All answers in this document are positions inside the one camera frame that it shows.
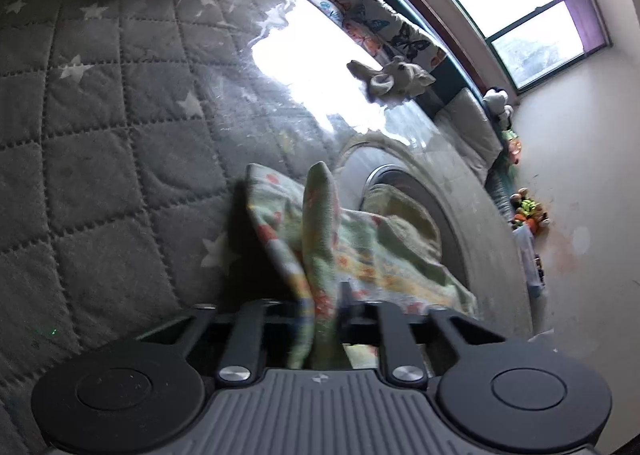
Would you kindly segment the colourful patterned knit cardigan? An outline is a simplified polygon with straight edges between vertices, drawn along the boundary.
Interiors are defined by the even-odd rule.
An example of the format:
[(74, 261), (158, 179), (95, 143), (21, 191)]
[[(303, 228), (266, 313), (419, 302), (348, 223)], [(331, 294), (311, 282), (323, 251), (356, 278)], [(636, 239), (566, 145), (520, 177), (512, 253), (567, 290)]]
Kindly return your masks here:
[(442, 229), (398, 188), (375, 186), (361, 209), (346, 209), (324, 162), (308, 170), (303, 184), (252, 163), (245, 186), (250, 221), (297, 305), (288, 367), (363, 368), (378, 361), (372, 348), (338, 337), (342, 282), (358, 301), (390, 301), (408, 314), (440, 305), (477, 316), (476, 297), (444, 263)]

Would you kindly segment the clear plastic storage box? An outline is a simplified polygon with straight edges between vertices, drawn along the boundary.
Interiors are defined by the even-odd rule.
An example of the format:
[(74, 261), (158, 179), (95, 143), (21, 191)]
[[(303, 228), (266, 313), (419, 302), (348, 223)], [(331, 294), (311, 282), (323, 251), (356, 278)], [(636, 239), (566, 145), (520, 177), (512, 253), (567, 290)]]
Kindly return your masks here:
[(518, 227), (512, 234), (520, 252), (529, 297), (539, 298), (544, 294), (546, 284), (541, 259), (535, 251), (534, 235), (526, 225)]

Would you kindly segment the orange green plush toys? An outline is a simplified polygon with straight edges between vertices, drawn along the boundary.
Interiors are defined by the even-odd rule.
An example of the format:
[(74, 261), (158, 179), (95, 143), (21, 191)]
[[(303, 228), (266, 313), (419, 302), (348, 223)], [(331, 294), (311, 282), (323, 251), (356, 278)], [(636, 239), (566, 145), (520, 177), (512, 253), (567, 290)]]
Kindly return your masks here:
[(526, 226), (530, 233), (537, 235), (550, 225), (548, 212), (541, 202), (529, 196), (527, 188), (520, 188), (511, 195), (510, 203), (514, 210), (510, 220), (512, 230), (516, 231)]

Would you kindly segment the grey cushion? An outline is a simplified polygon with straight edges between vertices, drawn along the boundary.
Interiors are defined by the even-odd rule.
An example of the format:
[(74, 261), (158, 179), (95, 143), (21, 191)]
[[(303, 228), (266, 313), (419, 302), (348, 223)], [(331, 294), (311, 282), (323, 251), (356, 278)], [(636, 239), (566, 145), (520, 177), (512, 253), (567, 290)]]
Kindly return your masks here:
[(485, 184), (503, 145), (475, 95), (468, 88), (462, 89), (439, 109), (434, 123), (480, 184)]

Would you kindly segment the black and white plush panda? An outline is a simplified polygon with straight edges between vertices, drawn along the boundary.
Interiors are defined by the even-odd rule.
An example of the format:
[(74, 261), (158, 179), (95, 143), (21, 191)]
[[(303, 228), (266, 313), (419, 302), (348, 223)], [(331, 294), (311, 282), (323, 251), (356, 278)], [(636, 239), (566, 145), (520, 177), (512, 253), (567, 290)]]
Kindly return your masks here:
[(503, 89), (489, 89), (483, 102), (489, 110), (492, 119), (500, 126), (501, 130), (512, 128), (513, 107), (509, 103), (509, 95)]

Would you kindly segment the grey plush bunny toy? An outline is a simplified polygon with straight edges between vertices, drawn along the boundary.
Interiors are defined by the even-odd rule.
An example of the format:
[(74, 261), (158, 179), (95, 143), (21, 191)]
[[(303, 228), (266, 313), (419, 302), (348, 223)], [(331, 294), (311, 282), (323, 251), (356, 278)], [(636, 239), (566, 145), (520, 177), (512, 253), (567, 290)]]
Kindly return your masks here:
[(424, 94), (436, 82), (436, 79), (420, 65), (406, 62), (400, 56), (395, 56), (380, 70), (356, 60), (351, 60), (347, 69), (364, 83), (371, 102), (404, 103), (405, 100), (412, 100)]

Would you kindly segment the clear plastic sheet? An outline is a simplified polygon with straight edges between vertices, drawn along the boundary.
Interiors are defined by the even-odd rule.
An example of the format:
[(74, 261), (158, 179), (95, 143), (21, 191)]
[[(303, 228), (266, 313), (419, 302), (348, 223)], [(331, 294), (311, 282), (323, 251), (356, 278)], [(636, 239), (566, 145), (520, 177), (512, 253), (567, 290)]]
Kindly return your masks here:
[(527, 338), (533, 317), (511, 230), (486, 189), (432, 120), (413, 102), (368, 100), (347, 69), (374, 60), (308, 0), (275, 0), (245, 55), (282, 171), (304, 181), (324, 161), (343, 207), (360, 208), (390, 185), (436, 223), (442, 262), (472, 291), (478, 315), (501, 334)]

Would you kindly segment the butterfly print pillow right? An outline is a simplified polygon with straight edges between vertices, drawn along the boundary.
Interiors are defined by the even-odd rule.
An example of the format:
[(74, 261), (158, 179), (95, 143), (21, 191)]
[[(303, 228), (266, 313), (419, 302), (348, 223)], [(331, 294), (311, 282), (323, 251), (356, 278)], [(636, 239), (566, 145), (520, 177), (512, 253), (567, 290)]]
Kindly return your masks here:
[(343, 29), (381, 65), (400, 56), (431, 72), (448, 57), (430, 34), (382, 0), (358, 1), (344, 13)]

